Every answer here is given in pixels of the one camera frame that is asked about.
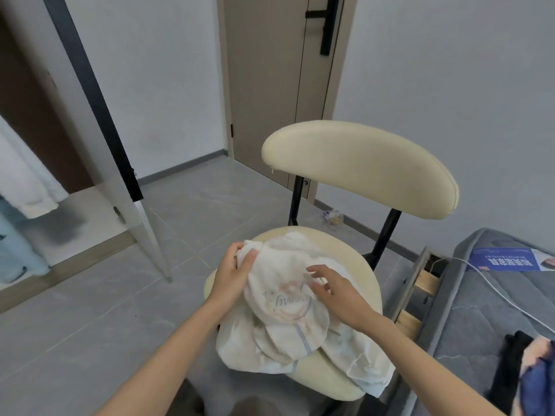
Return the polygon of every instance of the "person's left hand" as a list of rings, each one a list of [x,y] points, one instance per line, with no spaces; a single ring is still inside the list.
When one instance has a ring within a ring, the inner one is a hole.
[[[236,242],[227,249],[218,266],[212,290],[206,299],[206,303],[212,303],[224,313],[231,309],[243,292],[250,269],[258,254],[255,249],[250,250],[243,259],[241,267],[237,268],[235,255],[242,247],[242,242]]]

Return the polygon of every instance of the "forearm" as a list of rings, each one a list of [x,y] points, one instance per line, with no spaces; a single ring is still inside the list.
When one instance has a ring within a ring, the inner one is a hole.
[[[365,321],[362,331],[381,347],[432,416],[501,414],[408,339],[391,320],[373,315]]]
[[[163,416],[193,359],[223,312],[206,303],[96,413],[97,416]]]

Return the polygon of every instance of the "black metal chair frame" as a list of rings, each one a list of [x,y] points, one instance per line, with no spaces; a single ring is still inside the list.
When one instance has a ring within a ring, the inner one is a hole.
[[[302,184],[304,182],[304,178],[302,176],[295,177],[295,186],[293,187],[293,196],[291,198],[291,208],[289,209],[289,221],[288,226],[298,226],[297,223],[297,215],[299,214],[299,206],[301,204],[301,196],[302,196]],[[399,222],[399,218],[401,216],[401,211],[396,209],[391,209],[389,214],[387,215],[387,219],[385,219],[385,223],[380,230],[380,234],[378,235],[378,239],[376,240],[376,244],[374,244],[374,248],[372,252],[368,254],[363,254],[364,259],[370,265],[370,268],[376,270],[376,266],[378,265],[378,261],[380,257],[385,251],[387,247],[387,243],[391,238],[391,234],[397,226],[397,222]]]

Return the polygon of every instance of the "tiled floor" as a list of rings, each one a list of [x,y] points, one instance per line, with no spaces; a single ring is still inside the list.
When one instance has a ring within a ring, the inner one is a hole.
[[[233,241],[287,223],[290,192],[227,157],[144,186],[149,217],[172,269],[169,284],[135,245],[0,315],[0,403],[6,415],[88,415],[203,301],[204,281]],[[301,203],[299,224],[364,253],[373,241],[323,223]],[[412,263],[386,250],[376,277],[384,309]],[[232,371],[215,333],[188,378],[209,415],[250,395],[284,415],[306,415],[323,396],[285,376]]]

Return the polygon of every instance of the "door handle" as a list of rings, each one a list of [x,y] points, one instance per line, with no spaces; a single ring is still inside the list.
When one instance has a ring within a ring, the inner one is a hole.
[[[329,55],[331,50],[331,40],[334,37],[335,17],[339,0],[328,0],[328,7],[325,10],[309,10],[305,12],[305,19],[326,19],[323,22],[322,45],[320,55]]]

